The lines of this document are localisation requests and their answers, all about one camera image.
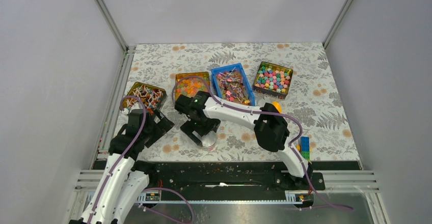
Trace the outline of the blue plastic candy bin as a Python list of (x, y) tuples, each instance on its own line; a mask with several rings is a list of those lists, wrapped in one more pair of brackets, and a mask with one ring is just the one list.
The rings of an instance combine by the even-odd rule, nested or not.
[(255, 106), (255, 96), (241, 63), (211, 69), (211, 81), (218, 97)]

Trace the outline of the yellow plastic scoop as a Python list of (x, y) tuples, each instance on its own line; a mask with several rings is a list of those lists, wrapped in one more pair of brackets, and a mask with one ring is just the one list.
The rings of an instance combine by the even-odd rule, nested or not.
[(282, 113), (282, 107), (281, 107), (279, 102), (273, 101), (272, 105), (275, 107), (275, 109), (278, 111), (278, 113), (280, 113), (280, 114)]

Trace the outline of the clear glass jar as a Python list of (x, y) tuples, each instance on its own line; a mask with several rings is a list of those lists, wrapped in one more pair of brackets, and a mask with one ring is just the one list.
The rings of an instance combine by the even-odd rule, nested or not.
[(215, 146), (218, 140), (217, 134), (211, 131), (209, 134), (202, 136), (201, 145), (202, 148), (211, 149)]

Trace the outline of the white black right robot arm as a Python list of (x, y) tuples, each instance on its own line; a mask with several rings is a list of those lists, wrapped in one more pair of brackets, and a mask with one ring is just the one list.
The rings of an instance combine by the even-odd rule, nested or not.
[(217, 141), (221, 121), (228, 121), (254, 131), (258, 145), (274, 152), (288, 170), (289, 186), (293, 189), (313, 189), (313, 168), (294, 146), (287, 119), (293, 117), (280, 113), (271, 103), (264, 106), (240, 105), (199, 91), (194, 97), (180, 95), (175, 109), (187, 116), (180, 130), (200, 147), (212, 147)]

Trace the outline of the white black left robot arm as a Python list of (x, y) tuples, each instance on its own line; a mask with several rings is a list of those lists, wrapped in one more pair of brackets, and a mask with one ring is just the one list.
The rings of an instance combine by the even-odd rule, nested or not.
[(157, 108), (133, 109), (111, 140), (109, 155), (94, 195), (80, 217), (69, 223), (124, 223), (141, 192), (157, 185), (155, 164), (138, 160), (174, 127)]

